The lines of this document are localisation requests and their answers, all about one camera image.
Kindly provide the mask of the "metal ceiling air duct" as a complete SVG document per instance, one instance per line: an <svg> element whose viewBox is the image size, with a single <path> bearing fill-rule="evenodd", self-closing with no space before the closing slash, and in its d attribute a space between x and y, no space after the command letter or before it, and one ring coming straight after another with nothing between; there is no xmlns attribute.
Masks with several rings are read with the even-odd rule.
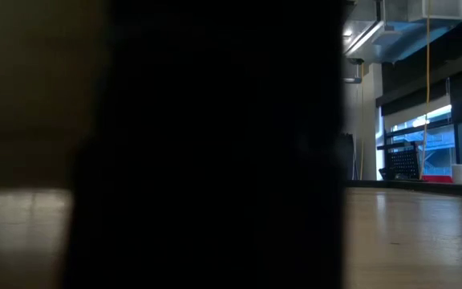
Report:
<svg viewBox="0 0 462 289"><path fill-rule="evenodd" d="M396 63L461 22L462 0L346 0L343 54Z"/></svg>

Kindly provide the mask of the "black shelf divider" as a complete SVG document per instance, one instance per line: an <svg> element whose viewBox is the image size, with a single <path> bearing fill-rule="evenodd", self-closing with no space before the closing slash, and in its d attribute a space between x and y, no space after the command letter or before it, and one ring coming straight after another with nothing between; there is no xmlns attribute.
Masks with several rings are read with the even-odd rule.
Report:
<svg viewBox="0 0 462 289"><path fill-rule="evenodd" d="M61 289L343 289L344 0L107 0Z"/></svg>

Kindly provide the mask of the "red low bin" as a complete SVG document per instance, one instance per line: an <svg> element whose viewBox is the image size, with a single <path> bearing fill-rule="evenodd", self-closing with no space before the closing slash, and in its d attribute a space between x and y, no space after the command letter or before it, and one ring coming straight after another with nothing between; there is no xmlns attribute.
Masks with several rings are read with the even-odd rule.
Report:
<svg viewBox="0 0 462 289"><path fill-rule="evenodd" d="M431 183L444 183L444 184L453 183L452 177L448 175L423 175L422 180L431 182Z"/></svg>

